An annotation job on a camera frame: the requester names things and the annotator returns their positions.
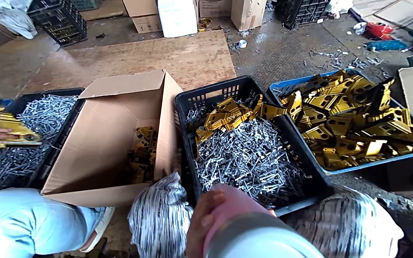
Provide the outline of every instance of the light blue jeans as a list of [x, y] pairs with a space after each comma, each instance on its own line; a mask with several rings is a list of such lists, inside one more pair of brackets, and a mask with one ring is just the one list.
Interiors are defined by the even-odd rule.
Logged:
[[0, 191], [0, 258], [31, 258], [76, 250], [105, 208], [85, 208], [42, 197], [29, 188]]

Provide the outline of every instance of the scattered metal parts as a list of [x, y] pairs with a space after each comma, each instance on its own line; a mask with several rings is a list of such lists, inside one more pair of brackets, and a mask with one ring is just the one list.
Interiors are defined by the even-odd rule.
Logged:
[[230, 51], [237, 53], [240, 55], [240, 48], [238, 47], [239, 42], [234, 42], [234, 43], [229, 43], [227, 44], [229, 46]]
[[41, 137], [42, 145], [34, 148], [0, 149], [0, 190], [26, 186], [76, 101], [77, 96], [47, 95], [27, 103], [25, 110], [16, 118]]
[[237, 34], [240, 35], [242, 38], [246, 38], [246, 36], [248, 36], [251, 32], [251, 30], [254, 29], [253, 27], [247, 30], [243, 30], [243, 31], [238, 31]]
[[216, 183], [243, 190], [266, 208], [303, 196], [304, 173], [290, 160], [288, 143], [268, 120], [253, 119], [199, 144], [196, 161], [204, 191]]

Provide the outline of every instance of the patterned fabric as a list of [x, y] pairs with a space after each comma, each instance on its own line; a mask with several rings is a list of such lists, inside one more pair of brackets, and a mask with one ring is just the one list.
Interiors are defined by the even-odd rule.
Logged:
[[283, 219], [326, 258], [392, 258], [404, 237], [387, 211], [371, 197], [336, 185], [319, 204]]
[[185, 257], [186, 234], [193, 208], [177, 172], [142, 191], [133, 203], [128, 220], [132, 244], [141, 258]]

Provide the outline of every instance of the concrete floor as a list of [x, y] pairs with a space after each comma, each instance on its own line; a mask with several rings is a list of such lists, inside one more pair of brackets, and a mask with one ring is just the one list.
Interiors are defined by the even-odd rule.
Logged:
[[[266, 12], [264, 17], [266, 22], [261, 27], [251, 31], [245, 39], [248, 46], [240, 50], [240, 55], [231, 53], [232, 61], [236, 67], [237, 75], [249, 74], [255, 77], [256, 81], [263, 88], [267, 88], [272, 82], [283, 79], [301, 77], [308, 74], [323, 73], [336, 70], [330, 66], [331, 61], [326, 56], [313, 56], [310, 51], [333, 53], [337, 49], [349, 52], [344, 57], [344, 63], [348, 63], [355, 58], [365, 61], [366, 57], [379, 57], [384, 61], [378, 66], [371, 66], [362, 72], [371, 80], [378, 82], [383, 79], [382, 70], [384, 69], [392, 75], [396, 75], [401, 67], [406, 67], [406, 57], [413, 55], [411, 51], [401, 53], [399, 51], [389, 51], [383, 53], [373, 53], [365, 50], [362, 45], [368, 41], [362, 35], [347, 35], [347, 31], [353, 31], [353, 25], [357, 22], [347, 15], [343, 15], [340, 20], [325, 20], [321, 24], [311, 24], [300, 26], [297, 31], [289, 31], [281, 26], [272, 12]], [[237, 35], [237, 30], [228, 18], [215, 18], [212, 27], [221, 25], [230, 28], [227, 35], [233, 36], [233, 41], [241, 39]], [[0, 97], [15, 98], [20, 95], [24, 86], [30, 81], [39, 67], [49, 54], [55, 51], [66, 51], [79, 48], [95, 47], [110, 44], [120, 44], [134, 42], [138, 40], [148, 40], [163, 37], [162, 32], [138, 34], [132, 20], [128, 17], [115, 17], [88, 22], [89, 39], [66, 48], [60, 48], [46, 33], [41, 29], [39, 35], [27, 40], [17, 38], [0, 46]], [[95, 38], [95, 36], [105, 33], [105, 38]], [[402, 91], [399, 87], [394, 87], [393, 96], [402, 101]], [[367, 180], [355, 180], [356, 176], [369, 175]], [[385, 195], [381, 190], [385, 188], [386, 176], [381, 169], [372, 172], [357, 172], [350, 175], [343, 174], [341, 177], [333, 177], [338, 183], [344, 183], [350, 187], [367, 185], [364, 188], [371, 196]], [[129, 208], [119, 208], [113, 221], [105, 233], [108, 237], [107, 254], [117, 257], [134, 257], [136, 254], [135, 246], [130, 244], [128, 223], [126, 220]], [[83, 257], [79, 252], [72, 252], [74, 256]]]

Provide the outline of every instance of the cardboard box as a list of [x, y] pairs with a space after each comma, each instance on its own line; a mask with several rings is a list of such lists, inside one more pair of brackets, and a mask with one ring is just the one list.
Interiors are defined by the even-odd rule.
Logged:
[[230, 16], [232, 0], [199, 0], [200, 18]]
[[123, 0], [130, 17], [158, 14], [156, 0]]
[[132, 17], [132, 20], [138, 33], [162, 31], [162, 25], [158, 14]]
[[266, 0], [232, 0], [230, 19], [238, 31], [262, 25]]
[[52, 166], [41, 194], [85, 207], [131, 205], [150, 184], [122, 185], [122, 167], [138, 138], [134, 128], [158, 132], [154, 178], [172, 173], [177, 139], [174, 98], [180, 86], [164, 70], [96, 79]]

